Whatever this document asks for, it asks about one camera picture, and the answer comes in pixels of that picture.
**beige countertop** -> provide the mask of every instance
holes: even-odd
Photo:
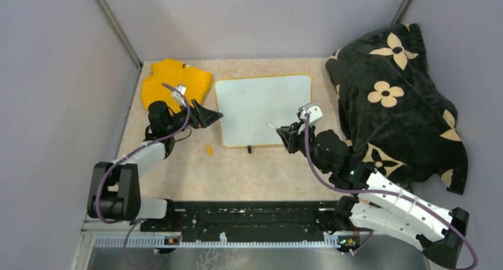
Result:
[[[324,67],[326,60],[231,59],[186,63],[211,72],[214,81],[308,73],[312,77],[312,100],[323,111],[323,118],[316,125],[317,132],[333,129],[340,136],[337,96]],[[141,103],[140,93],[152,63],[144,64],[120,146],[121,155],[138,147],[144,139],[148,113]],[[217,110],[213,85],[203,106]],[[213,156],[208,155],[207,145],[211,146]],[[340,197],[316,180],[301,153],[288,154],[283,146],[256,147],[252,154],[245,148],[225,148],[218,123],[193,130],[191,137],[177,142],[171,156],[141,176],[140,186],[142,196],[184,201],[302,201]]]

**beige flower print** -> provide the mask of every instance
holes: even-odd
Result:
[[[404,95],[403,89],[398,86],[390,87],[390,84],[386,81],[377,81],[374,84],[375,91],[368,93],[368,101],[370,103],[381,102],[381,105],[385,108],[391,108],[396,106],[397,98]]]
[[[444,132],[440,136],[445,139],[449,139],[450,141],[461,141],[461,138],[459,137],[456,130],[454,129],[454,126],[456,125],[456,120],[455,120],[453,114],[451,114],[451,112],[449,112],[447,109],[445,109],[444,114],[443,114],[443,118],[444,118],[445,122],[447,122],[447,124],[451,127],[451,129],[449,129],[447,132]]]
[[[393,60],[395,61],[396,65],[398,65],[398,67],[402,70],[405,70],[408,59],[414,59],[419,55],[417,53],[412,53],[405,50],[400,39],[393,33],[389,34],[387,42],[389,47],[374,49],[369,54],[383,56],[393,55]]]
[[[385,177],[388,177],[396,169],[405,165],[405,163],[401,162],[400,160],[391,158],[379,147],[376,147],[370,142],[368,143],[367,153],[362,161],[374,163],[374,168],[377,169],[382,175],[385,175]]]
[[[440,176],[440,178],[442,178],[442,181],[444,181],[447,187],[450,187],[453,182],[453,174],[454,174],[453,169],[449,169],[445,171],[444,174],[442,174],[442,176]]]
[[[343,49],[343,48],[344,48],[344,46],[343,46],[342,48],[338,49],[338,50],[334,53],[334,55],[332,55],[330,58],[333,58],[333,59],[337,60],[337,57],[339,57],[339,52],[340,52],[340,50],[341,50],[341,49]]]
[[[337,86],[335,87],[335,96],[337,100],[339,100],[340,98],[339,91],[340,91],[340,85],[337,84]]]

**floral pillow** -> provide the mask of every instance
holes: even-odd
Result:
[[[368,33],[338,49],[326,69],[352,153],[396,183],[439,174],[463,194],[468,160],[457,110],[428,75],[417,24]]]

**purple cable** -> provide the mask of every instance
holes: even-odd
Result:
[[[353,255],[356,255],[365,245],[367,245],[368,241],[370,240],[370,238],[372,237],[372,235],[374,235],[374,230],[372,230],[368,235],[367,237],[365,238],[365,240],[362,242],[362,244],[360,245],[359,248],[357,248],[356,250],[353,250]]]
[[[115,167],[117,167],[118,165],[120,165],[124,161],[128,160],[129,157],[135,155],[138,151],[143,150],[145,147],[148,147],[148,146],[150,146],[152,144],[156,144],[156,143],[158,143],[160,141],[164,141],[166,139],[172,138],[175,135],[179,134],[181,131],[183,131],[185,129],[185,127],[189,123],[189,119],[190,119],[190,104],[189,104],[189,101],[187,100],[187,98],[182,93],[180,93],[178,90],[176,90],[174,87],[172,87],[172,86],[170,86],[170,85],[168,85],[166,83],[163,83],[163,86],[165,86],[166,88],[168,88],[169,90],[171,90],[173,92],[178,93],[183,98],[183,101],[187,105],[187,118],[185,119],[185,122],[183,122],[182,127],[180,129],[178,129],[178,131],[173,132],[171,135],[167,135],[167,136],[164,136],[162,138],[155,139],[155,140],[149,142],[147,145],[141,145],[141,146],[137,147],[135,150],[131,151],[129,154],[127,154],[126,156],[122,157],[120,160],[118,160],[114,164],[112,164],[112,166],[105,172],[105,174],[103,175],[103,178],[101,178],[100,184],[98,185],[98,192],[96,193],[96,214],[98,215],[98,218],[100,219],[100,221],[102,221],[102,222],[104,222],[106,224],[114,224],[114,223],[118,223],[119,222],[119,220],[109,221],[109,220],[105,219],[103,217],[102,213],[101,213],[101,208],[100,208],[100,201],[101,201],[101,194],[103,193],[103,187],[105,186],[105,181],[107,180],[107,178],[112,173],[112,170],[114,170]]]
[[[311,159],[311,154],[309,153],[309,118],[310,118],[310,115],[308,113],[306,113],[305,114],[305,131],[304,131],[304,145],[305,145],[305,150],[306,150],[305,157],[307,158],[307,163],[309,164],[309,168],[311,168],[311,171],[313,172],[314,176],[316,177],[316,179],[318,179],[318,181],[323,186],[325,186],[335,192],[346,193],[346,194],[375,193],[375,194],[391,195],[391,196],[395,196],[395,197],[400,196],[400,194],[398,194],[396,192],[391,192],[391,191],[386,191],[386,190],[345,190],[345,189],[339,189],[339,188],[336,188],[336,187],[328,184],[327,182],[325,182],[323,180],[323,178],[321,178],[320,175],[316,172],[316,168],[315,168],[313,161]],[[414,204],[414,199],[412,199],[410,197],[401,196],[401,198]],[[477,265],[479,264],[479,258],[477,257],[477,253],[475,253],[475,249],[470,244],[468,239],[466,239],[466,237],[461,232],[459,232],[455,227],[453,227],[448,221],[443,219],[443,217],[440,217],[440,215],[438,215],[436,212],[431,211],[428,207],[421,204],[420,202],[416,202],[416,205],[418,207],[422,208],[424,211],[426,211],[430,215],[432,215],[434,218],[438,219],[446,227],[448,227],[450,230],[452,230],[457,236],[459,236],[459,238],[461,238],[463,243],[466,245],[466,247],[468,248],[468,250],[472,254],[473,263],[470,266],[468,266],[467,268],[454,268],[453,270],[472,270],[472,269],[475,269],[477,267]]]
[[[134,267],[134,268],[138,268],[138,269],[146,269],[146,268],[150,268],[151,266],[153,266],[154,264],[156,264],[157,262],[159,262],[159,260],[161,259],[161,255],[159,253],[156,253],[155,254],[155,258],[152,259],[151,262],[149,262],[148,264],[146,265],[136,265],[134,264],[133,262],[131,262],[128,258],[128,249],[126,247],[126,245],[128,244],[128,240],[129,240],[129,236],[131,235],[131,233],[133,232],[133,230],[135,229],[135,227],[137,225],[139,225],[141,222],[143,222],[144,220],[142,219],[138,219],[138,220],[135,220],[135,224],[131,227],[131,229],[128,231],[128,234],[126,235],[126,238],[124,239],[124,243],[122,244],[122,250],[124,252],[124,258],[126,259],[126,262]]]

